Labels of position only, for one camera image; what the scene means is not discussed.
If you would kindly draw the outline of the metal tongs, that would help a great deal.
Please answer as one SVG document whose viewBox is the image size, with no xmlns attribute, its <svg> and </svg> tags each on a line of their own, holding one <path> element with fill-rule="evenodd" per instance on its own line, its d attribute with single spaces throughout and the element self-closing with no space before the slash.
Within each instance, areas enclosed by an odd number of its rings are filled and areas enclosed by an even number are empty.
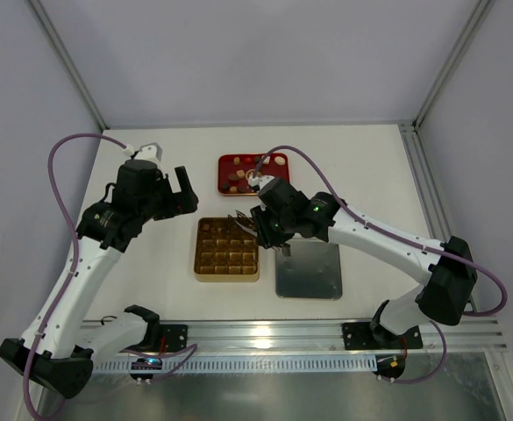
<svg viewBox="0 0 513 421">
<path fill-rule="evenodd" d="M 259 215 L 256 219 L 253 219 L 242 211 L 236 210 L 235 216 L 228 215 L 227 218 L 241 231 L 255 237 L 258 246 L 264 249 L 274 249 L 279 251 L 284 257 L 290 257 L 291 247 L 289 241 L 293 238 L 293 235 L 282 232 L 264 216 Z"/>
</svg>

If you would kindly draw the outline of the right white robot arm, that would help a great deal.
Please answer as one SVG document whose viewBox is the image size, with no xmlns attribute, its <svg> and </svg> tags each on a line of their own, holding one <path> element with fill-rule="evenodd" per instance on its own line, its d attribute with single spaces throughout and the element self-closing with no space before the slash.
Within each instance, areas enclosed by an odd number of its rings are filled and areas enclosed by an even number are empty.
<svg viewBox="0 0 513 421">
<path fill-rule="evenodd" d="M 384 301 L 369 324 L 376 344 L 398 346 L 413 327 L 427 322 L 460 323 L 477 281 L 467 242 L 446 242 L 391 232 L 388 226 L 345 209 L 333 194 L 312 198 L 281 177 L 263 175 L 249 181 L 260 199 L 251 209 L 257 239 L 264 248 L 283 247 L 295 236 L 349 246 L 404 272 L 417 286 Z"/>
</svg>

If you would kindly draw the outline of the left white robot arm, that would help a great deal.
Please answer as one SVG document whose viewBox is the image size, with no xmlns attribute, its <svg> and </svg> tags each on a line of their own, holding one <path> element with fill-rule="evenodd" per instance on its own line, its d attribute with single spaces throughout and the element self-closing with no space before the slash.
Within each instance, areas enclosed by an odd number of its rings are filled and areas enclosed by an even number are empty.
<svg viewBox="0 0 513 421">
<path fill-rule="evenodd" d="M 63 274 L 34 322 L 18 339 L 5 339 L 0 358 L 26 380 L 66 399 L 79 395 L 93 368 L 126 349 L 151 351 L 160 342 L 160 316 L 137 304 L 90 335 L 81 324 L 109 272 L 146 223 L 196 211 L 186 168 L 175 168 L 180 189 L 145 160 L 131 159 L 107 184 L 103 198 L 82 214 Z"/>
</svg>

